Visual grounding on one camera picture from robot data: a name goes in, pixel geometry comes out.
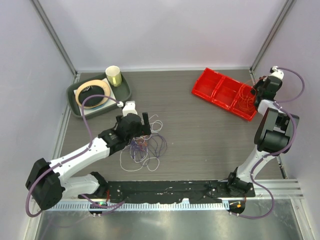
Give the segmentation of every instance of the white mug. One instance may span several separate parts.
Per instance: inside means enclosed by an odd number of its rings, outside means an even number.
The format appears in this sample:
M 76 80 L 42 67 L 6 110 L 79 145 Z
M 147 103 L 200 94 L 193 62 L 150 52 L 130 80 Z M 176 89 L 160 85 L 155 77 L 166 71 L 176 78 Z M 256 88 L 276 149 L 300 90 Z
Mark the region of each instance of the white mug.
M 118 87 L 122 83 L 120 68 L 117 66 L 109 66 L 105 70 L 105 75 L 109 83 L 115 87 Z

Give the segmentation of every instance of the white cable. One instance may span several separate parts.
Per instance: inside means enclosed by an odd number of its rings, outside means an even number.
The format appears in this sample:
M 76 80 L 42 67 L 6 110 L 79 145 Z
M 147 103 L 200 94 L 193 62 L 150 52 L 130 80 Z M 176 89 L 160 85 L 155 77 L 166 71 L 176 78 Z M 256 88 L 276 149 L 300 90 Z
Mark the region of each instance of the white cable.
M 151 118 L 153 118 L 154 116 L 156 116 L 157 118 L 159 117 L 157 114 L 154 114 L 154 115 L 152 115 L 152 116 L 149 118 L 149 120 L 150 120 Z M 157 128 L 157 129 L 154 129 L 154 125 L 155 125 L 155 124 L 156 124 L 156 125 L 159 125 L 160 127 Z M 163 124 L 163 122 L 160 121 L 160 120 L 155 120 L 154 122 L 151 122 L 151 123 L 150 123 L 151 133 L 158 133 L 158 132 L 160 132 L 160 130 L 163 128 L 163 126 L 164 126 L 164 124 Z M 133 138 L 133 141 L 134 141 L 136 144 L 142 145 L 142 144 L 144 144 L 147 140 L 149 140 L 149 139 L 151 138 L 151 136 L 152 136 L 152 134 L 151 134 L 151 135 L 140 136 L 140 137 L 135 137 L 135 138 Z M 141 167 L 138 168 L 138 169 L 135 169 L 135 170 L 127 170 L 127 169 L 125 169 L 125 168 L 122 166 L 122 153 L 123 153 L 123 151 L 124 151 L 125 149 L 127 149 L 127 148 L 129 148 L 129 147 L 130 147 L 130 149 L 129 149 L 129 155 L 130 155 L 131 159 L 132 159 L 136 164 L 141 164 Z M 132 153 L 132 146 L 131 146 L 131 145 L 126 146 L 126 147 L 120 152 L 120 157 L 119 157 L 120 167 L 121 167 L 124 171 L 126 171 L 126 172 L 137 172 L 137 171 L 141 170 L 143 167 L 146 166 L 150 172 L 154 172 L 154 171 L 156 171 L 156 170 L 159 168 L 159 165 L 160 165 L 160 160 L 159 160 L 159 158 L 157 158 L 157 157 L 148 157 L 148 155 L 149 155 L 149 150 L 148 150 L 147 147 L 146 147 L 146 151 L 145 151 L 144 157 L 141 158 L 141 159 L 139 159 L 139 160 L 136 160 L 136 154 L 135 154 L 134 151 L 133 151 L 133 156 L 132 156 L 131 153 Z M 149 164 L 146 164 L 146 165 L 145 165 L 145 163 L 146 163 L 147 161 L 150 161 L 151 159 L 156 159 L 156 160 L 158 161 L 158 164 L 157 164 L 156 168 L 153 169 L 153 170 L 149 168 Z

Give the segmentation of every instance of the green tray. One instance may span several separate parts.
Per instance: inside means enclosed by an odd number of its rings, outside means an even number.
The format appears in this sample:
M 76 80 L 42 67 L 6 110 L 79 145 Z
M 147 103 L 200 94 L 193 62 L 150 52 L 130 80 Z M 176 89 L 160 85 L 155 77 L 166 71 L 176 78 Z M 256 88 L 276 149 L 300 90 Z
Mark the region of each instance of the green tray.
M 97 75 L 95 77 L 91 77 L 91 78 L 89 78 L 87 80 L 80 81 L 80 82 L 77 82 L 75 84 L 72 84 L 71 86 L 69 86 L 67 88 L 67 90 L 66 90 L 66 99 L 68 101 L 68 104 L 70 106 L 72 114 L 76 118 L 82 118 L 82 116 L 81 116 L 81 113 L 80 113 L 80 110 L 79 110 L 79 106 L 78 106 L 78 104 L 76 102 L 76 97 L 75 97 L 75 94 L 74 94 L 74 90 L 78 89 L 78 87 L 80 87 L 80 85 L 82 85 L 85 82 L 88 82 L 88 81 L 91 81 L 91 80 L 95 80 L 95 79 L 102 80 L 102 79 L 105 79 L 106 77 L 107 77 L 106 74 L 102 73 L 102 74 Z M 127 80 L 124 78 L 124 76 L 121 75 L 121 77 L 122 77 L 122 83 L 121 83 L 120 86 L 115 87 L 115 86 L 112 86 L 110 84 L 110 87 L 111 87 L 111 89 L 113 91 L 115 99 L 125 103 L 131 97 L 131 89 L 130 89 L 130 87 L 128 85 Z M 111 106 L 102 108 L 101 110 L 95 111 L 93 113 L 89 113 L 89 114 L 85 115 L 85 118 L 86 119 L 90 119 L 90 118 L 99 116 L 99 115 L 107 113 L 107 112 L 109 112 L 109 111 L 111 111 L 113 109 L 116 109 L 117 107 L 118 106 L 116 104 L 113 104 Z

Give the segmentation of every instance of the cup handle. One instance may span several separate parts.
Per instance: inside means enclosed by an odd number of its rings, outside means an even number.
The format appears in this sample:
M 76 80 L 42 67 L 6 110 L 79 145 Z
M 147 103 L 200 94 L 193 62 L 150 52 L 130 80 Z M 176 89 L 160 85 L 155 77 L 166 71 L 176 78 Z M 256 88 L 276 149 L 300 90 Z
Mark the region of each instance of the cup handle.
M 112 77 L 112 81 L 113 81 L 113 86 L 116 86 L 117 85 L 117 81 L 116 81 L 116 78 L 114 76 Z

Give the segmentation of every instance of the gray floor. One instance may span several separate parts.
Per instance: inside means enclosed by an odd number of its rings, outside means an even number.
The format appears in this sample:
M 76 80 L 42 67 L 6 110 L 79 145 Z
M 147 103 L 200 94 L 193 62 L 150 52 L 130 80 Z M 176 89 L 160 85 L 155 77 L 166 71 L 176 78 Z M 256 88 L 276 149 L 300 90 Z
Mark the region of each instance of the gray floor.
M 251 79 L 248 70 L 224 70 L 238 81 Z M 191 94 L 193 85 L 202 71 L 147 71 L 123 72 L 132 87 L 132 100 L 139 113 L 157 114 L 164 126 L 160 134 L 168 142 L 168 149 L 160 158 L 157 171 L 144 168 L 125 172 L 119 165 L 119 153 L 100 160 L 80 171 L 83 176 L 92 171 L 106 180 L 208 180 L 225 179 L 241 165 L 254 147 L 254 136 L 262 116 L 251 122 L 235 116 Z M 81 79 L 97 73 L 83 73 Z M 88 120 L 93 135 L 112 128 L 120 109 Z M 70 117 L 61 155 L 68 154 L 89 141 L 82 119 Z M 134 170 L 129 155 L 123 154 L 123 166 Z M 258 179 L 281 179 L 277 161 L 270 161 L 257 176 Z
M 244 214 L 261 216 L 271 200 L 248 200 Z M 53 226 L 71 226 L 61 228 Z M 302 240 L 290 200 L 276 200 L 258 220 L 224 210 L 128 211 L 93 218 L 84 211 L 45 211 L 36 240 Z

